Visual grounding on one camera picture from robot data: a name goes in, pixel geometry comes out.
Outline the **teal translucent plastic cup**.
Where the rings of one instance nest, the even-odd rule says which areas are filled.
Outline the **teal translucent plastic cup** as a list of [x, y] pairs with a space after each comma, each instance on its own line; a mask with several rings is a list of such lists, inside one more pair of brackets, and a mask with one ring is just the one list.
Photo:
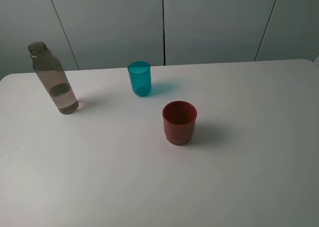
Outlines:
[[128, 72], [133, 92], [139, 96], [147, 96], [151, 89], [151, 66], [144, 61], [137, 61], [128, 66]]

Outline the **red plastic cup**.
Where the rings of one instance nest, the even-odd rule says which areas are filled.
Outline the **red plastic cup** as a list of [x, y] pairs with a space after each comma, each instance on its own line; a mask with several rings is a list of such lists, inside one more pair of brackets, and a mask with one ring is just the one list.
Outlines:
[[197, 118], [196, 108], [185, 101], [173, 101], [162, 110], [166, 139], [177, 146], [187, 144], [193, 135]]

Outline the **clear plastic water bottle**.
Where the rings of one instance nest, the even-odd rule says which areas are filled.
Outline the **clear plastic water bottle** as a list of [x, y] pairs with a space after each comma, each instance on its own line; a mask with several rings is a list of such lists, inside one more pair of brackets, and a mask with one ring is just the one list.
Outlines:
[[62, 114], [77, 111], [79, 103], [60, 61], [42, 41], [28, 45], [33, 69]]

